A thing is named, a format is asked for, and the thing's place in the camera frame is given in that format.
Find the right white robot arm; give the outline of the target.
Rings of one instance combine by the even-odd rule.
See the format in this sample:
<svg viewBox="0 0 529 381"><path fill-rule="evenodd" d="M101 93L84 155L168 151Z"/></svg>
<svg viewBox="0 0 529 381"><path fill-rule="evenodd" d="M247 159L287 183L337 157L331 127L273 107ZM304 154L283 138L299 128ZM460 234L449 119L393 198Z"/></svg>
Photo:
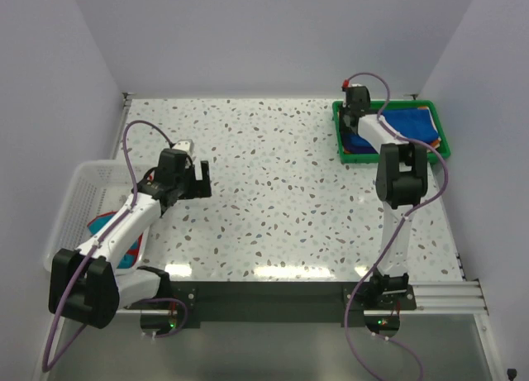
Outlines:
<svg viewBox="0 0 529 381"><path fill-rule="evenodd" d="M377 308L387 308L407 289L407 249L412 215L427 193L427 149L411 143L384 117L369 111L369 90L362 85L342 84L345 101L339 108L340 132L368 141L379 154L375 191L383 204L380 258L372 273L368 298Z"/></svg>

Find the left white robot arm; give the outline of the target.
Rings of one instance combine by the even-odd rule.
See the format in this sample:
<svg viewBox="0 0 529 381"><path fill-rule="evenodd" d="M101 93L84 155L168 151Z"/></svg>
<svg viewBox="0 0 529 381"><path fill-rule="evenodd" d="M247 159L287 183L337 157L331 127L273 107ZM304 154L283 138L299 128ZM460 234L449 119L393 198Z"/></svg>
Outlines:
<svg viewBox="0 0 529 381"><path fill-rule="evenodd" d="M152 224L181 200L212 195L209 165L201 162L197 179L193 142L180 140L162 150L151 179L143 178L122 208L77 248L61 249L51 262L48 308L52 313L103 329L117 310L137 302L166 307L173 292L167 272L135 264L118 266Z"/></svg>

